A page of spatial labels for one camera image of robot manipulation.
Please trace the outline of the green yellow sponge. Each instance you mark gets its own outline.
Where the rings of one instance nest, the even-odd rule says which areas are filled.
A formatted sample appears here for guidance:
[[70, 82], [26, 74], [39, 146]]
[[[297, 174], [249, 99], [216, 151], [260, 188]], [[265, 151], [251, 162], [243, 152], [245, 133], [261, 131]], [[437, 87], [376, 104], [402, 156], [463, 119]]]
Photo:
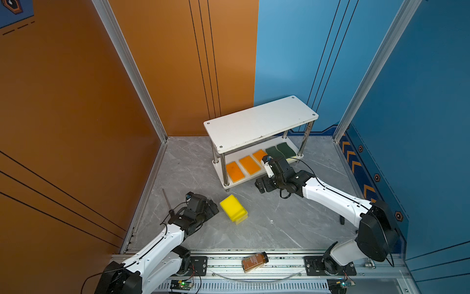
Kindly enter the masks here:
[[294, 159], [297, 156], [296, 152], [286, 142], [278, 144], [276, 148], [286, 159]]
[[273, 159], [283, 159], [285, 158], [284, 154], [280, 152], [277, 147], [270, 147], [266, 149], [266, 153], [268, 156], [272, 157]]

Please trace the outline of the yellow sponge bottom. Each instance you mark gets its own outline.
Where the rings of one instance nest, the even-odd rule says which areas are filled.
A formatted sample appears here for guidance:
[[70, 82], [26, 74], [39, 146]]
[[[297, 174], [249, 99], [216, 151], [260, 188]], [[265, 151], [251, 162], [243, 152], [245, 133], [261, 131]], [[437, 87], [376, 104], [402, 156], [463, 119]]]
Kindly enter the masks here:
[[238, 225], [242, 221], [246, 220], [248, 218], [248, 213], [243, 213], [243, 214], [238, 214], [235, 218], [232, 219], [232, 221]]

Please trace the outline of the yellow sponge top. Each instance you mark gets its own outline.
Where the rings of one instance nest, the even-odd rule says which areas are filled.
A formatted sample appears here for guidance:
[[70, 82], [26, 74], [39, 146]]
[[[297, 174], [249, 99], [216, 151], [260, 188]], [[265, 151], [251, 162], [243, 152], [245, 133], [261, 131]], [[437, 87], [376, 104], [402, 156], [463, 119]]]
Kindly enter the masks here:
[[226, 199], [224, 199], [223, 201], [220, 202], [220, 206], [222, 207], [222, 209], [224, 210], [224, 212], [226, 213], [229, 209], [233, 209], [233, 208], [244, 208], [241, 203], [239, 202], [239, 200], [234, 196], [234, 195], [230, 195], [228, 196]]

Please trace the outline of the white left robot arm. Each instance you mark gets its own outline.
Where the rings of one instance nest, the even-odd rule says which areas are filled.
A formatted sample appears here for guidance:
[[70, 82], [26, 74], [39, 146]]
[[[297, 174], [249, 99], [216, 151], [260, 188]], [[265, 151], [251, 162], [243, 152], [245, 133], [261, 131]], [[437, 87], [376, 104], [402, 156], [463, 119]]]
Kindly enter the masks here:
[[111, 262], [95, 289], [96, 294], [150, 294], [167, 278], [183, 275], [190, 266], [190, 251], [181, 246], [189, 236], [219, 213], [217, 204], [188, 192], [184, 207], [169, 211], [164, 229], [143, 249], [122, 263]]

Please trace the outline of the orange sponge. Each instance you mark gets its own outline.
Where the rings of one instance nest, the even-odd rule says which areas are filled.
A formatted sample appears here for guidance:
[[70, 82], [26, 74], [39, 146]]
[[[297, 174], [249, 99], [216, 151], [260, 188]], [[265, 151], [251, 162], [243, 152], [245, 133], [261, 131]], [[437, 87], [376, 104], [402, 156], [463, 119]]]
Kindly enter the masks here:
[[245, 175], [238, 166], [237, 162], [230, 162], [229, 164], [227, 164], [226, 171], [233, 183], [237, 183], [238, 181], [245, 178]]
[[253, 158], [257, 161], [257, 163], [260, 163], [266, 155], [268, 154], [262, 149], [259, 149], [258, 151], [252, 154]]
[[239, 163], [246, 170], [249, 175], [254, 175], [261, 170], [259, 164], [252, 158], [252, 156], [246, 156], [239, 160]]

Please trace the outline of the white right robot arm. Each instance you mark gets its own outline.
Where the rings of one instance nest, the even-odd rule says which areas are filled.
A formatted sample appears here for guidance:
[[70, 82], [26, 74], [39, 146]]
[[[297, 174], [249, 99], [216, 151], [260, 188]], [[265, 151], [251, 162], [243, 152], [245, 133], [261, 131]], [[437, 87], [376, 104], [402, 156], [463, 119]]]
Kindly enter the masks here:
[[369, 258], [395, 265], [393, 250], [401, 231], [389, 205], [352, 196], [332, 187], [312, 171], [295, 171], [284, 157], [264, 156], [261, 160], [266, 175], [255, 182], [261, 193], [286, 192], [317, 202], [336, 212], [357, 229], [354, 238], [340, 244], [334, 242], [323, 254], [319, 267], [328, 275], [338, 275], [353, 261]]

